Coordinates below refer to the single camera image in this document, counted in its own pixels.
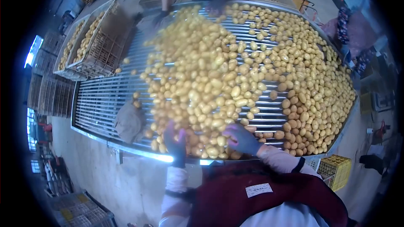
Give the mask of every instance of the arm sleeve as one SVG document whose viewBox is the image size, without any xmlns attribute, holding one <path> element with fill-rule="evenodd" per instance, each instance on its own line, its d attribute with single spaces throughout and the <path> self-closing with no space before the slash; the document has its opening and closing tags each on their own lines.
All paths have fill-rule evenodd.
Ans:
<svg viewBox="0 0 404 227">
<path fill-rule="evenodd" d="M 188 184 L 188 172 L 185 169 L 170 166 L 167 170 L 166 190 L 172 192 L 185 192 Z M 189 216 L 191 205 L 180 199 L 164 195 L 163 204 L 161 206 L 162 219 L 159 226 L 165 226 L 163 223 L 173 222 L 181 223 Z"/>
<path fill-rule="evenodd" d="M 263 145 L 257 153 L 257 157 L 261 159 L 263 163 L 270 166 L 274 171 L 278 173 L 290 173 L 299 163 L 299 158 L 293 157 L 287 152 L 277 149 L 271 145 Z M 304 164 L 300 172 L 303 174 L 310 174 L 321 178 L 314 169 L 309 165 Z"/>
</svg>

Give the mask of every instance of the black glove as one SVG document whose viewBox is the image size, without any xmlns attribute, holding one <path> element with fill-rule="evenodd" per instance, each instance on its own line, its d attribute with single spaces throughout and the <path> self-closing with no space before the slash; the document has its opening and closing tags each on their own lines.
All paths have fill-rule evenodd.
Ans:
<svg viewBox="0 0 404 227">
<path fill-rule="evenodd" d="M 153 26 L 155 27 L 159 27 L 159 25 L 161 24 L 161 20 L 168 16 L 169 12 L 168 11 L 161 11 L 154 19 L 153 19 Z"/>
<path fill-rule="evenodd" d="M 174 158 L 173 167 L 185 168 L 185 149 L 186 141 L 185 129 L 180 129 L 178 133 L 178 141 L 174 140 L 174 121 L 170 120 L 166 130 L 164 131 L 164 143 L 166 144 L 169 154 Z"/>
<path fill-rule="evenodd" d="M 205 7 L 205 11 L 212 17 L 218 17 L 223 12 L 223 7 L 227 0 L 212 0 Z"/>
</svg>

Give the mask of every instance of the potato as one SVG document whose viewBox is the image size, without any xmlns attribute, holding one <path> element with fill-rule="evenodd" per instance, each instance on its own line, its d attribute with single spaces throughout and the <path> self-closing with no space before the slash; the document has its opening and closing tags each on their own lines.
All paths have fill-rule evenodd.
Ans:
<svg viewBox="0 0 404 227">
<path fill-rule="evenodd" d="M 288 142 L 288 141 L 286 141 L 286 142 L 283 143 L 283 148 L 284 148 L 284 149 L 290 149 L 291 146 L 292 146 L 292 144 L 291 144 L 290 142 Z"/>
<path fill-rule="evenodd" d="M 256 138 L 261 139 L 261 138 L 263 137 L 263 134 L 262 134 L 262 133 L 254 133 L 254 136 L 255 136 Z"/>
<path fill-rule="evenodd" d="M 218 156 L 219 155 L 219 151 L 215 147 L 210 147 L 210 148 L 206 149 L 206 152 L 209 156 Z"/>
<path fill-rule="evenodd" d="M 271 91 L 270 98 L 271 100 L 276 100 L 278 98 L 278 93 L 276 92 L 276 90 Z"/>
<path fill-rule="evenodd" d="M 278 91 L 279 91 L 279 92 L 284 92 L 286 89 L 287 89 L 286 83 L 280 83 L 280 84 L 278 85 Z"/>
<path fill-rule="evenodd" d="M 254 114 L 253 114 L 252 112 L 247 112 L 246 117 L 247 117 L 249 120 L 253 120 L 253 119 L 254 119 Z"/>
<path fill-rule="evenodd" d="M 273 136 L 274 136 L 274 133 L 271 133 L 271 132 L 263 133 L 263 137 L 264 137 L 265 139 L 270 139 L 270 138 L 272 138 Z"/>
<path fill-rule="evenodd" d="M 292 128 L 288 122 L 283 124 L 283 130 L 284 131 L 290 131 Z"/>
<path fill-rule="evenodd" d="M 242 118 L 242 119 L 240 120 L 240 124 L 246 126 L 246 125 L 249 124 L 249 121 L 248 121 L 248 119 L 246 119 L 246 118 Z"/>
<path fill-rule="evenodd" d="M 303 150 L 296 149 L 296 156 L 303 156 Z"/>
<path fill-rule="evenodd" d="M 284 136 L 285 136 L 285 133 L 283 131 L 276 131 L 274 133 L 274 138 L 275 139 L 283 139 Z"/>
<path fill-rule="evenodd" d="M 290 106 L 289 99 L 285 99 L 282 101 L 282 108 L 286 109 L 286 108 L 289 108 L 289 106 Z"/>
<path fill-rule="evenodd" d="M 247 131 L 254 133 L 256 131 L 256 127 L 252 126 L 252 125 L 246 125 L 244 126 L 244 129 L 246 129 Z"/>
<path fill-rule="evenodd" d="M 242 155 L 243 155 L 242 153 L 240 153 L 240 152 L 238 152 L 238 151 L 234 151 L 234 152 L 232 152 L 232 153 L 230 154 L 230 159 L 232 159 L 232 160 L 238 160 L 238 159 L 241 158 Z"/>
</svg>

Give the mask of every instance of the stacked crate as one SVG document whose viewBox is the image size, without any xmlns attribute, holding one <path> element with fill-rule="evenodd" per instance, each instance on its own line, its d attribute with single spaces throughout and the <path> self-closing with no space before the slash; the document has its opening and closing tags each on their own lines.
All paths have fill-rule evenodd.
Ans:
<svg viewBox="0 0 404 227">
<path fill-rule="evenodd" d="M 41 88 L 42 76 L 32 73 L 29 83 L 27 106 L 38 110 L 39 89 Z"/>
<path fill-rule="evenodd" d="M 60 33 L 54 31 L 48 31 L 45 34 L 41 48 L 47 51 L 48 53 L 57 56 L 59 54 L 60 49 L 62 48 L 64 40 L 65 36 L 61 35 Z"/>
<path fill-rule="evenodd" d="M 38 113 L 69 118 L 72 110 L 73 93 L 73 82 L 67 83 L 44 76 L 39 90 Z"/>
</svg>

